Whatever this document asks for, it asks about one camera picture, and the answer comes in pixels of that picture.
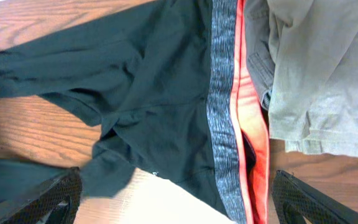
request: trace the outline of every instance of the gray fabric strip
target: gray fabric strip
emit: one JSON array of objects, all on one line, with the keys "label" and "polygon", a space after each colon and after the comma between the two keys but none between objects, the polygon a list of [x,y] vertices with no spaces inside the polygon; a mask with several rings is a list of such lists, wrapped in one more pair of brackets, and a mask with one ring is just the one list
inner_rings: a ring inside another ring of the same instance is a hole
[{"label": "gray fabric strip", "polygon": [[213,0],[207,117],[219,194],[229,218],[236,223],[246,223],[237,143],[230,117],[236,11],[237,0]]}]

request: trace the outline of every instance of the clothing pile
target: clothing pile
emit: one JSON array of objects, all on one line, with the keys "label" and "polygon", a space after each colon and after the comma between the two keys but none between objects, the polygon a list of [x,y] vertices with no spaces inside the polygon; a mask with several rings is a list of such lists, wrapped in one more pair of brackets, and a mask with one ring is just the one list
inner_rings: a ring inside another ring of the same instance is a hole
[{"label": "clothing pile", "polygon": [[[358,1],[143,4],[0,52],[0,98],[30,95],[101,124],[84,197],[116,195],[138,167],[267,223],[259,103],[288,151],[358,156]],[[0,160],[0,202],[60,171]]]}]

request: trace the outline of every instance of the red trim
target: red trim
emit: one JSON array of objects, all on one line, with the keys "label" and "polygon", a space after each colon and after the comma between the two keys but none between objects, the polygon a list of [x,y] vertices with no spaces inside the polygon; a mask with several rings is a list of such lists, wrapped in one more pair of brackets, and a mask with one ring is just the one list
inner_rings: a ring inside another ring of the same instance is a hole
[{"label": "red trim", "polygon": [[[247,223],[267,223],[269,135],[246,64],[247,49],[243,14],[245,3],[246,0],[237,2],[234,80],[230,109],[239,151],[239,175]],[[246,157],[241,131],[246,134],[257,158],[256,165],[249,177],[246,172]]]}]

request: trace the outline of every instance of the wood grain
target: wood grain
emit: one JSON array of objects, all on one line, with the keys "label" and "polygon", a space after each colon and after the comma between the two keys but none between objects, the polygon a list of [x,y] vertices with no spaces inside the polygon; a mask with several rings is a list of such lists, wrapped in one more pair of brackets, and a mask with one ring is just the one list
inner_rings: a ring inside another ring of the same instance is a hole
[{"label": "wood grain", "polygon": [[[0,2],[0,50],[75,26],[149,0],[7,0]],[[53,166],[82,166],[100,127],[36,96],[0,100],[0,157]],[[313,187],[358,211],[358,159],[285,153],[271,142],[271,178],[277,169],[293,173]],[[278,223],[269,200],[270,223]],[[115,198],[89,199],[76,223],[230,223],[172,183],[137,170]]]}]

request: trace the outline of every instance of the wooden surface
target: wooden surface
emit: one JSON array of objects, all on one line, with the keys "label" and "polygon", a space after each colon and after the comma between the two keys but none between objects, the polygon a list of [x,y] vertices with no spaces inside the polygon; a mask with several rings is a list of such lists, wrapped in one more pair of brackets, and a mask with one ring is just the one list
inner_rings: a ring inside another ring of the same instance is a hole
[{"label": "wooden surface", "polygon": [[[0,50],[111,14],[147,0],[7,0],[0,2]],[[0,100],[0,157],[54,166],[82,166],[100,127],[36,96]],[[271,173],[285,169],[358,211],[358,159],[346,156],[286,154],[272,141]],[[269,201],[270,223],[278,223]],[[115,198],[89,199],[76,223],[230,223],[172,183],[137,170]]]}]

